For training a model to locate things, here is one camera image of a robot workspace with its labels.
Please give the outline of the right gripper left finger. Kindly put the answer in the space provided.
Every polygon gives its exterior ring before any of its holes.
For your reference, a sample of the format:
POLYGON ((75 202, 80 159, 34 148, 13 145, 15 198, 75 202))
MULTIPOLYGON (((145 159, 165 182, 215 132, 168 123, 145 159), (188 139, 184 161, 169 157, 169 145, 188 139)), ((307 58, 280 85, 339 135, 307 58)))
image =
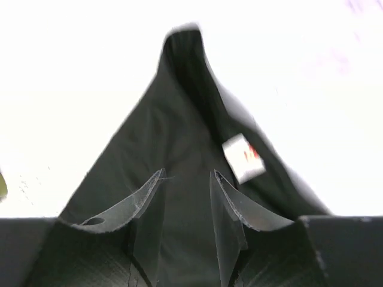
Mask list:
POLYGON ((160 169, 138 190, 80 224, 1 219, 2 286, 152 286, 163 216, 160 169))

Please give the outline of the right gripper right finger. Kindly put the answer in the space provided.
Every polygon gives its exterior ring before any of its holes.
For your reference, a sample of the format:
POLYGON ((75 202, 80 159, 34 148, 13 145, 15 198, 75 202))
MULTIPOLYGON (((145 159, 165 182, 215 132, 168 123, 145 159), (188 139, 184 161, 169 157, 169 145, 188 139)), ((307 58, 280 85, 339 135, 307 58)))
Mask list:
POLYGON ((222 286, 382 286, 382 218, 289 220, 252 201, 219 172, 210 196, 222 286))

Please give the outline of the black t shirt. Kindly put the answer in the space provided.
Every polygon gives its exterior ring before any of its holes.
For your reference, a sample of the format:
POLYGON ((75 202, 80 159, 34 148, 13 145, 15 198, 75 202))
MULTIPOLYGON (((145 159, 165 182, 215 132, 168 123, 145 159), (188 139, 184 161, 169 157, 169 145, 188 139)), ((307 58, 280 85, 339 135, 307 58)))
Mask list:
POLYGON ((59 218, 80 224, 164 169, 152 286, 222 286, 211 209, 212 172, 289 220, 326 213, 301 195, 263 136, 231 115, 229 105, 206 65, 199 29, 170 34, 153 82, 59 218))

